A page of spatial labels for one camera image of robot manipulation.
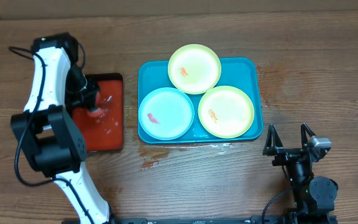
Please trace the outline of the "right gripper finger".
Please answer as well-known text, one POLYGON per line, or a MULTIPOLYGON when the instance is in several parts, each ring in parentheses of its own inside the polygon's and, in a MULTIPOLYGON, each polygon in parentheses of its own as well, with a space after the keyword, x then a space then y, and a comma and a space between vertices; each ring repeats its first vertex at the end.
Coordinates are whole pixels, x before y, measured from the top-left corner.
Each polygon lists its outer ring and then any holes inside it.
POLYGON ((263 149, 263 155, 277 155, 283 150, 283 144, 273 124, 268 126, 267 139, 263 149))
POLYGON ((309 128, 306 123, 301 125, 301 145, 306 146, 308 142, 308 137, 315 136, 315 133, 309 128))

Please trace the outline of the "yellow-green plate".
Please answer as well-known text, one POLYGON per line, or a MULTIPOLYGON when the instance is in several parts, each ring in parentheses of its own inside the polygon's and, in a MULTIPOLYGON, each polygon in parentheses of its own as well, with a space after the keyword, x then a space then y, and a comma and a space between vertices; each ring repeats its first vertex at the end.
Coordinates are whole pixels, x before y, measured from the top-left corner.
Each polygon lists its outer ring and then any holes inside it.
POLYGON ((198 117, 213 136, 223 139, 245 134, 255 118, 254 105, 247 94, 233 86, 217 86, 200 99, 198 117))
POLYGON ((217 54, 201 44, 188 44, 177 49, 168 61, 168 77, 173 86, 199 95, 214 88, 221 77, 217 54))

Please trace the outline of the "light blue plate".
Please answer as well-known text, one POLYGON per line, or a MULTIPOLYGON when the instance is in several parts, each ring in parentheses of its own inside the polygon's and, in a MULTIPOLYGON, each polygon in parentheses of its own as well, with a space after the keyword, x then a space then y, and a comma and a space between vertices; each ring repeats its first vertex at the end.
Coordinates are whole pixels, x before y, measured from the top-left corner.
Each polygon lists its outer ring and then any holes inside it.
POLYGON ((195 109, 188 95, 163 87, 151 91, 141 101, 139 124, 152 138, 170 141, 184 135, 195 117, 195 109))

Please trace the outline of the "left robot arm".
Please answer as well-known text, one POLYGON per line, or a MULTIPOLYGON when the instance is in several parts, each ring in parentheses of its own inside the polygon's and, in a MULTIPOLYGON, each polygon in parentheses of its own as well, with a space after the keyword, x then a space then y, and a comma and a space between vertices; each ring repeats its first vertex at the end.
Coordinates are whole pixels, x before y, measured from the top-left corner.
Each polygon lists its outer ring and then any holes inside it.
POLYGON ((97 110, 100 87, 77 64, 82 49, 67 32, 39 37, 30 49, 9 47, 35 65, 29 99, 23 112, 11 118, 18 141, 14 172, 23 185, 35 186, 19 172, 19 156, 23 153, 31 168, 45 176, 39 185, 55 183, 65 193, 79 216, 78 223, 113 223, 111 207, 86 168, 85 138, 71 117, 76 108, 97 110))

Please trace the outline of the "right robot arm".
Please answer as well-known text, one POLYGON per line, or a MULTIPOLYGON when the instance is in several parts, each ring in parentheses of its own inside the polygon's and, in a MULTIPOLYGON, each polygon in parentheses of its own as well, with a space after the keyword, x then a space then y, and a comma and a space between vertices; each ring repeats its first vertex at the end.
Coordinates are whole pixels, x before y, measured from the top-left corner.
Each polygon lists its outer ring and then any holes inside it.
POLYGON ((262 154, 272 156, 273 166, 282 168, 290 188, 274 196, 264 207, 261 223, 337 223, 329 213, 335 208, 338 184, 327 177, 315 176, 313 164, 323 159, 332 148, 327 137, 317 136, 306 123, 300 127, 301 147, 284 148, 273 124, 267 132, 267 140, 262 154), (288 208, 280 216, 267 218, 266 213, 277 199, 292 193, 293 208, 288 208))

